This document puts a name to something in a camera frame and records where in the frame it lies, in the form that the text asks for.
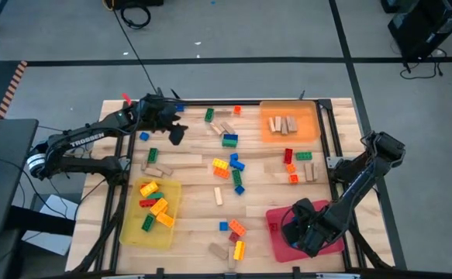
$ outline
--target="wooden tabletop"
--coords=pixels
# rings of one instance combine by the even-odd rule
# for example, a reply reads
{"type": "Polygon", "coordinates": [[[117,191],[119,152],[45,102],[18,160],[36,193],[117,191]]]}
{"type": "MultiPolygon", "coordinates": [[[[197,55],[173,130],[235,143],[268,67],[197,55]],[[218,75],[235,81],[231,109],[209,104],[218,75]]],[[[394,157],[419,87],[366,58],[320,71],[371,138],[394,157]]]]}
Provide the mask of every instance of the wooden tabletop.
{"type": "MultiPolygon", "coordinates": [[[[364,147],[360,143],[361,133],[350,98],[334,98],[333,111],[339,138],[345,157],[359,155],[364,147]]],[[[122,107],[122,101],[104,101],[100,118],[122,107]]],[[[179,146],[172,146],[168,134],[155,133],[147,142],[136,138],[133,165],[129,187],[143,176],[140,163],[150,148],[159,150],[157,161],[174,169],[171,179],[182,183],[181,204],[174,227],[174,240],[169,250],[154,250],[134,246],[119,249],[118,274],[154,274],[163,267],[167,274],[223,273],[229,271],[227,260],[220,260],[208,251],[210,243],[218,243],[227,249],[232,243],[230,232],[220,232],[219,222],[236,219],[247,229],[242,237],[246,243],[244,260],[238,261],[234,271],[238,273],[292,272],[292,267],[302,272],[343,271],[341,253],[318,256],[312,259],[295,260],[287,263],[275,261],[270,236],[265,221],[268,209],[289,206],[301,198],[311,201],[330,200],[326,168],[320,140],[313,143],[262,143],[260,131],[260,110],[256,105],[245,105],[241,116],[232,116],[231,106],[215,106],[215,120],[227,121],[239,135],[237,148],[222,148],[221,139],[204,122],[208,107],[187,107],[180,124],[189,126],[179,146]],[[288,173],[283,164],[285,148],[310,150],[312,162],[318,164],[319,179],[316,182],[288,183],[288,173]],[[237,152],[240,161],[246,165],[242,173],[246,191],[238,196],[233,190],[231,179],[225,180],[213,175],[212,160],[229,161],[229,155],[237,152]],[[223,205],[217,206],[214,187],[220,187],[223,205]]],[[[329,123],[323,113],[328,135],[329,123]]],[[[125,138],[122,150],[127,149],[129,137],[125,138]]],[[[329,136],[331,154],[334,155],[332,138],[329,136]]],[[[116,139],[106,138],[95,143],[94,158],[112,156],[116,139]]],[[[293,160],[300,181],[305,181],[303,162],[293,160]]],[[[100,175],[88,175],[84,193],[93,189],[103,179],[100,175]]],[[[75,226],[66,270],[76,267],[97,240],[102,223],[103,209],[107,195],[107,184],[102,184],[82,203],[75,226]]],[[[119,192],[114,198],[115,208],[119,192]]],[[[362,200],[356,209],[360,231],[378,255],[388,264],[393,264],[388,235],[382,219],[381,209],[373,191],[362,200]]],[[[348,233],[352,264],[357,266],[354,245],[348,233]]],[[[105,248],[104,268],[109,267],[112,238],[105,248]]]]}

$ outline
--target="orange plastic tray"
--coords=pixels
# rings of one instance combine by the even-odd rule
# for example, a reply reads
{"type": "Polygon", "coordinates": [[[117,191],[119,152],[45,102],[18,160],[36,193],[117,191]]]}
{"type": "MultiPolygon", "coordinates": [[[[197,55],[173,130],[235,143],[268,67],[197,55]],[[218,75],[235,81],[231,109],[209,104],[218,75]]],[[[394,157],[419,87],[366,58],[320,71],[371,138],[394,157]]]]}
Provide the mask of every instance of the orange plastic tray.
{"type": "Polygon", "coordinates": [[[264,143],[309,143],[320,137],[316,103],[313,101],[263,101],[260,103],[262,141],[264,143]],[[269,118],[293,116],[298,131],[281,135],[272,133],[269,118]]]}

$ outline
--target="blue lego brick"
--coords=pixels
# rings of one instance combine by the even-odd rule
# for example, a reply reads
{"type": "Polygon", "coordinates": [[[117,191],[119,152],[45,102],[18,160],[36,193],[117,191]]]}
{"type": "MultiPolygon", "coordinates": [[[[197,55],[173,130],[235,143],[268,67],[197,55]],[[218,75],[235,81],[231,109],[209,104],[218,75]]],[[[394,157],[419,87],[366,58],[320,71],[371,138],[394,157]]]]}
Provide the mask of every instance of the blue lego brick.
{"type": "Polygon", "coordinates": [[[238,195],[241,195],[241,194],[243,194],[243,192],[244,192],[244,188],[243,188],[243,186],[241,186],[241,185],[237,185],[237,186],[234,188],[234,191],[235,191],[238,195]]]}
{"type": "Polygon", "coordinates": [[[219,223],[219,230],[221,232],[227,232],[228,229],[229,229],[229,226],[227,225],[227,222],[220,222],[219,223]]]}
{"type": "Polygon", "coordinates": [[[176,104],[176,112],[183,112],[185,110],[185,104],[176,104]]]}
{"type": "Polygon", "coordinates": [[[230,134],[224,134],[225,140],[236,140],[238,141],[238,135],[230,135],[230,134]]]}
{"type": "Polygon", "coordinates": [[[229,162],[229,165],[230,165],[231,167],[234,167],[234,168],[237,169],[237,170],[240,170],[240,171],[243,171],[243,170],[244,170],[244,164],[242,164],[242,163],[240,163],[240,162],[238,162],[238,161],[236,161],[236,160],[231,160],[231,161],[229,162]]]}
{"type": "Polygon", "coordinates": [[[150,138],[150,134],[149,133],[142,132],[141,135],[140,135],[140,140],[147,141],[149,138],[150,138]]]}

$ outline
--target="yellow lego brick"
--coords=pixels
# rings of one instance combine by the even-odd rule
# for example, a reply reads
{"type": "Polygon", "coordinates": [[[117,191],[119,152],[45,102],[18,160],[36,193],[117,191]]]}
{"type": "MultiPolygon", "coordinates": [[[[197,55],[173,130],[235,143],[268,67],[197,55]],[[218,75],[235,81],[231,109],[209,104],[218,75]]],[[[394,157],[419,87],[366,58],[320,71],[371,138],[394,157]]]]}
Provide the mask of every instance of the yellow lego brick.
{"type": "Polygon", "coordinates": [[[225,162],[223,160],[220,160],[220,159],[214,159],[213,162],[212,162],[212,165],[214,167],[218,167],[218,168],[221,168],[223,170],[227,170],[227,166],[229,166],[229,164],[227,162],[225,162]]]}
{"type": "Polygon", "coordinates": [[[172,226],[174,225],[174,219],[163,212],[158,213],[157,221],[168,226],[169,228],[172,228],[172,226]]]}
{"type": "Polygon", "coordinates": [[[158,190],[157,183],[155,181],[151,181],[147,186],[140,189],[140,193],[143,196],[143,198],[147,198],[151,193],[158,190]]]}
{"type": "Polygon", "coordinates": [[[234,260],[243,260],[245,243],[243,241],[236,242],[234,249],[234,260]]]}
{"type": "Polygon", "coordinates": [[[160,213],[167,205],[168,202],[164,198],[161,198],[157,201],[156,204],[154,204],[154,206],[150,208],[150,212],[153,215],[157,216],[158,213],[160,213]]]}

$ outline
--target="yellow bin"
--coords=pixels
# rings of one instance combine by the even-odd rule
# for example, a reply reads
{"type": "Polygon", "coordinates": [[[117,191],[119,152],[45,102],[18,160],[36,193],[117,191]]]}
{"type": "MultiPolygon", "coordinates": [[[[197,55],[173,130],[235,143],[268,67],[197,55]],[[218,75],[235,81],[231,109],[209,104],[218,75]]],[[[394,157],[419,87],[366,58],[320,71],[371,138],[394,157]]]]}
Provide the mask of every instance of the yellow bin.
{"type": "Polygon", "coordinates": [[[179,201],[181,200],[181,183],[179,181],[171,181],[165,179],[155,179],[151,177],[141,177],[134,182],[131,191],[131,199],[124,217],[122,232],[119,241],[123,245],[150,247],[158,249],[169,249],[174,234],[174,225],[172,228],[166,227],[164,224],[155,222],[149,232],[145,232],[141,227],[143,222],[150,213],[150,207],[140,207],[140,200],[144,199],[140,193],[142,184],[155,181],[158,185],[158,192],[164,193],[165,200],[169,203],[167,215],[176,219],[178,215],[179,201]]]}

